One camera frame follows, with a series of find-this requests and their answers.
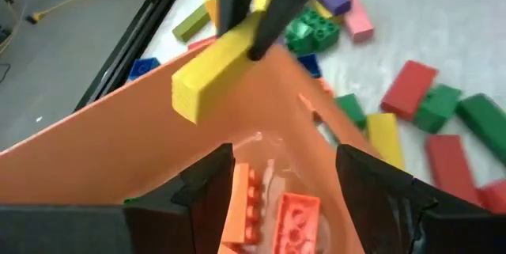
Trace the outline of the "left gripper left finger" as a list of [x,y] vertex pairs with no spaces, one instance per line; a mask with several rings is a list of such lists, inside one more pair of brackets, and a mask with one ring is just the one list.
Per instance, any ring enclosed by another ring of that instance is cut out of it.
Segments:
[[235,158],[218,148],[125,204],[3,204],[3,253],[215,253]]

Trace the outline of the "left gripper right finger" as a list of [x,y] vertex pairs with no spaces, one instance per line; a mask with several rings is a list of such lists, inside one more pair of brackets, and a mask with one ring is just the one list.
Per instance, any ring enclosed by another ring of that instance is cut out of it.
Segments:
[[348,144],[336,169],[366,253],[505,253],[505,216],[434,188]]

